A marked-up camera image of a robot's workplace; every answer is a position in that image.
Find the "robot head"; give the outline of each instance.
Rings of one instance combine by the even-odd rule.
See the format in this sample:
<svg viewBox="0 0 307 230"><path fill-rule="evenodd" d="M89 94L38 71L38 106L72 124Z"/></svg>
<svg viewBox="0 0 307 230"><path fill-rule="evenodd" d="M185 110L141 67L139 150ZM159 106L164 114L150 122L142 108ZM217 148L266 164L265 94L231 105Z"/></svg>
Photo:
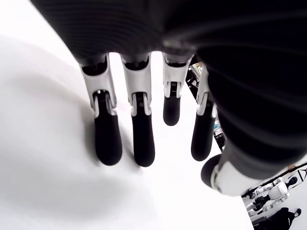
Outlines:
<svg viewBox="0 0 307 230"><path fill-rule="evenodd" d="M287 188L289 188L291 185L296 184L296 182L297 182L297 177L296 177L296 176L292 177L292 178L289 180L289 182L286 183Z"/></svg>

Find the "humanoid robot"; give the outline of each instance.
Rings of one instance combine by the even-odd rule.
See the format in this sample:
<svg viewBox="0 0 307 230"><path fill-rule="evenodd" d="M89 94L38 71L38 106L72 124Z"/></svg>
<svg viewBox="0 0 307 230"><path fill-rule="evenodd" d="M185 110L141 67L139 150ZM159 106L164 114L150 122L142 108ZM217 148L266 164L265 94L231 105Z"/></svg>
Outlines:
<svg viewBox="0 0 307 230"><path fill-rule="evenodd" d="M282 177L279 177L272 183L266 184L265 186L259 186L249 198L254 199L266 191L269 192L266 196L257 197L254 202L246 206L248 215L252 217L257 213L260 214L262 212L266 212L267 210L280 205L283 201L289 198L289 187L295 185L296 182L296 177L292 177L287 183L283 181ZM265 205L268 201L273 202L270 205Z"/></svg>

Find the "white table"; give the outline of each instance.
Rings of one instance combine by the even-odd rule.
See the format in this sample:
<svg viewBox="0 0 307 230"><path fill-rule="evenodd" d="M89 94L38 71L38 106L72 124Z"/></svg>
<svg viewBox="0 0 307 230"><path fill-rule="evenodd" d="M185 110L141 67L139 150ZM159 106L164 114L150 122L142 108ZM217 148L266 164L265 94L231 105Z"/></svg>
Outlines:
<svg viewBox="0 0 307 230"><path fill-rule="evenodd" d="M118 54L110 54L123 141L107 167L94 153L94 113L63 42L24 0L0 4L0 229L253 229L240 197L202 183L190 153L196 103L185 85L178 124L163 122L162 55L152 53L156 158L132 155L130 105ZM220 152L213 141L211 156Z"/></svg>

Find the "black fingertip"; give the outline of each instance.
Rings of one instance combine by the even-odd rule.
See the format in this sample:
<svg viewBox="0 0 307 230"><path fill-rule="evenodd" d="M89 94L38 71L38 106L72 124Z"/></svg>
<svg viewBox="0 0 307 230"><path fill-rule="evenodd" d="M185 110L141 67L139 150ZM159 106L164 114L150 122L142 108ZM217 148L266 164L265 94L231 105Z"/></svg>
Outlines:
<svg viewBox="0 0 307 230"><path fill-rule="evenodd" d="M180 98L176 96L164 97L163 120L168 126L178 123L180 117Z"/></svg>
<svg viewBox="0 0 307 230"><path fill-rule="evenodd" d="M191 153L196 161L206 159L211 151L213 139L214 119L205 113L203 116L196 115L195 127L192 137Z"/></svg>
<svg viewBox="0 0 307 230"><path fill-rule="evenodd" d="M210 188L212 188L211 174L215 166L219 163L220 158L221 158L221 154L210 158L201 169L201 180Z"/></svg>
<svg viewBox="0 0 307 230"><path fill-rule="evenodd" d="M132 116L134 158L139 166L148 167L154 162L154 135L152 116L138 113Z"/></svg>
<svg viewBox="0 0 307 230"><path fill-rule="evenodd" d="M95 147L99 160L115 165L122 155L117 115L104 114L95 119Z"/></svg>

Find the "robotic hand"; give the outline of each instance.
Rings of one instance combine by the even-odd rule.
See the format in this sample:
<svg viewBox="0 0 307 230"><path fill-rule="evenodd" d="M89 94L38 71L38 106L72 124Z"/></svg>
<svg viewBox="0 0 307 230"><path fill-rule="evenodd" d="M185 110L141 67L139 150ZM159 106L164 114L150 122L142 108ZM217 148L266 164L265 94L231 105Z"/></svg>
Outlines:
<svg viewBox="0 0 307 230"><path fill-rule="evenodd" d="M301 0L31 0L79 62L95 110L100 161L122 145L109 52L120 53L136 162L154 161L150 52L163 52L164 121L178 122L193 55L202 71L191 153L210 153L216 107L228 142L201 178L237 196L307 150L307 2Z"/></svg>

